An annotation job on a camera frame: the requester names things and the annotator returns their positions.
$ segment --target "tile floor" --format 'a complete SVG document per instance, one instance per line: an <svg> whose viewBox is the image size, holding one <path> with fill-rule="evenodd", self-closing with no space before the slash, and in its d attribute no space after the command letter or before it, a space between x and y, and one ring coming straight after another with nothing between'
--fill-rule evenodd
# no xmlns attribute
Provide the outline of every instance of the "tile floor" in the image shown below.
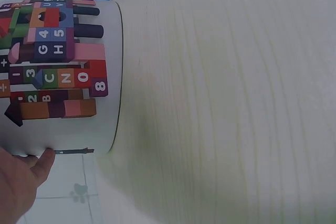
<svg viewBox="0 0 336 224"><path fill-rule="evenodd" d="M94 154L58 155L31 210L18 224L103 224Z"/></svg>

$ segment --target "finger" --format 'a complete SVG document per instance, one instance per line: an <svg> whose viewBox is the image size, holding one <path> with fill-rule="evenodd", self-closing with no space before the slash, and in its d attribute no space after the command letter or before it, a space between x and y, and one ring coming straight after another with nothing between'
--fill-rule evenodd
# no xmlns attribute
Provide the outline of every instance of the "finger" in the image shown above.
<svg viewBox="0 0 336 224"><path fill-rule="evenodd" d="M36 165L30 169L36 177L37 186L40 186L47 180L54 160L55 152L51 149L46 149L37 161Z"/></svg>
<svg viewBox="0 0 336 224"><path fill-rule="evenodd" d="M35 156L26 156L26 157L15 156L15 157L21 160L22 162L26 163L29 166L29 168L32 168L38 161L38 158Z"/></svg>

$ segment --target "white wooden surface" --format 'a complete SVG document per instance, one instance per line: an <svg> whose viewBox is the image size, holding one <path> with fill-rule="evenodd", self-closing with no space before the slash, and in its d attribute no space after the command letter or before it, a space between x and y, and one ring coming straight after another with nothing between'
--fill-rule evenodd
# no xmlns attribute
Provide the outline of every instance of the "white wooden surface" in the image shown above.
<svg viewBox="0 0 336 224"><path fill-rule="evenodd" d="M336 0L116 0L106 223L336 223Z"/></svg>

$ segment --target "paw print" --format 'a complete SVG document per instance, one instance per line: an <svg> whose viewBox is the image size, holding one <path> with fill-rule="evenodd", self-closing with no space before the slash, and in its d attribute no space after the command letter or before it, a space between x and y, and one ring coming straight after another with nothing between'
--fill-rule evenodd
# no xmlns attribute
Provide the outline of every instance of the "paw print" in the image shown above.
<svg viewBox="0 0 336 224"><path fill-rule="evenodd" d="M79 184L74 184L73 191L71 191L70 196L73 198L74 202L80 201L82 204L85 203L85 195L88 194L88 186L81 186Z"/></svg>

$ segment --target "plus sign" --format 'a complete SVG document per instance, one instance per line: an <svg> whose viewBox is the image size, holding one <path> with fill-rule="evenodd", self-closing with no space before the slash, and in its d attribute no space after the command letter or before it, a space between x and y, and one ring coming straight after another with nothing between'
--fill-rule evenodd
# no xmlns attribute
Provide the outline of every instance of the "plus sign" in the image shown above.
<svg viewBox="0 0 336 224"><path fill-rule="evenodd" d="M3 67L3 68L5 67L5 65L6 65L7 63L8 63L8 62L7 62L5 59L3 59L2 62L0 62L0 64L2 64L2 67Z"/></svg>

